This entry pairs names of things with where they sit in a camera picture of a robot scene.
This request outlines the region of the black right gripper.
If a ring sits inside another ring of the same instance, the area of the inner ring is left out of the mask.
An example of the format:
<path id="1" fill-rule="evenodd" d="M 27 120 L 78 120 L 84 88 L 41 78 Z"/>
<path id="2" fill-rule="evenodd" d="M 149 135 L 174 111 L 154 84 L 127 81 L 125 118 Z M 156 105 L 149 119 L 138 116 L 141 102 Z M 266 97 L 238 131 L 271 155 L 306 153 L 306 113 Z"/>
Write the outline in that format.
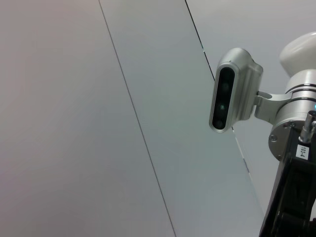
<path id="1" fill-rule="evenodd" d="M 316 139 L 303 144 L 291 129 L 260 229 L 261 237 L 314 237 L 316 220 Z"/>

